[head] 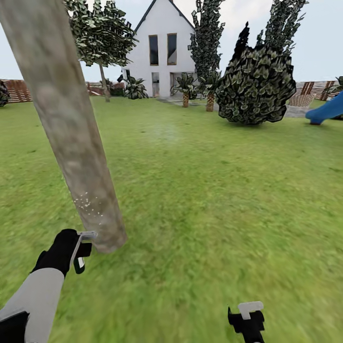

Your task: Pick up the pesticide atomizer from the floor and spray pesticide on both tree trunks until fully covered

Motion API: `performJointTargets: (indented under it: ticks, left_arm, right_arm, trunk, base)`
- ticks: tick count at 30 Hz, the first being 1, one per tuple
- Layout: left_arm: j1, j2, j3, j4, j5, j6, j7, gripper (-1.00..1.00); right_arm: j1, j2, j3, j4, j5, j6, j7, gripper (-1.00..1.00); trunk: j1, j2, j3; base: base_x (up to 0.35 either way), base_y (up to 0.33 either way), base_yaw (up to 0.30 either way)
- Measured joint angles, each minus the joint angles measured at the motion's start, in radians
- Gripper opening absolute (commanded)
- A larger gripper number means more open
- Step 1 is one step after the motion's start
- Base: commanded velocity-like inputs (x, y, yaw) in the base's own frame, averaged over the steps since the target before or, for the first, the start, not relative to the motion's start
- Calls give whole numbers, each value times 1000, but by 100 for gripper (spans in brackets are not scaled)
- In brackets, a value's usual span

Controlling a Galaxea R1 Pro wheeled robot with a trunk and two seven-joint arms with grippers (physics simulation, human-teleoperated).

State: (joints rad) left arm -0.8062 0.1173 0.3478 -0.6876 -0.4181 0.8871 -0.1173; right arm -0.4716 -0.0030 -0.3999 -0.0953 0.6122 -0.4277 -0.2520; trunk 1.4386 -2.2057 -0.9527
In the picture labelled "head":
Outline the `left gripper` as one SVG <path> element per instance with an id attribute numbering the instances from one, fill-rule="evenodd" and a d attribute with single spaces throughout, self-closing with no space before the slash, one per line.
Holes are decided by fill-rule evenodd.
<path id="1" fill-rule="evenodd" d="M 81 243 L 75 258 L 89 257 L 91 253 L 92 244 L 91 243 Z"/>

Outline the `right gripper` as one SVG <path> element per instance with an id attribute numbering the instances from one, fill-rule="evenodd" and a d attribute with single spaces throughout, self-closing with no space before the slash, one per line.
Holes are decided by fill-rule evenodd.
<path id="1" fill-rule="evenodd" d="M 229 324 L 234 326 L 236 333 L 244 333 L 246 330 L 252 328 L 257 331 L 263 331 L 263 318 L 259 311 L 250 312 L 250 320 L 244 320 L 241 314 L 232 314 L 230 311 L 230 307 L 228 307 L 228 320 Z"/>

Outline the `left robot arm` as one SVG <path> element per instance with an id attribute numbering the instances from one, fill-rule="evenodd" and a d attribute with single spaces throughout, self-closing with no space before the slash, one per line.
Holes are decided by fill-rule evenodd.
<path id="1" fill-rule="evenodd" d="M 74 258 L 89 257 L 95 231 L 63 230 L 0 310 L 0 343 L 48 343 L 63 281 Z"/>

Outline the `pesticide atomizer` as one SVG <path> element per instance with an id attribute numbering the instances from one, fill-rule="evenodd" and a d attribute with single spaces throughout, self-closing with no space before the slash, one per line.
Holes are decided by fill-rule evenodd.
<path id="1" fill-rule="evenodd" d="M 74 263 L 75 272 L 77 274 L 83 273 L 83 271 L 85 269 L 83 257 L 74 258 L 73 263 Z"/>

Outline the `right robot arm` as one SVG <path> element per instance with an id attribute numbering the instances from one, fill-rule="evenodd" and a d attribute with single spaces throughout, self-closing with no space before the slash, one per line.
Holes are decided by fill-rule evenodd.
<path id="1" fill-rule="evenodd" d="M 264 343 L 260 331 L 264 330 L 263 318 L 260 310 L 264 308 L 262 302 L 240 303 L 240 314 L 232 314 L 228 307 L 229 324 L 234 326 L 236 333 L 242 333 L 246 343 Z"/>

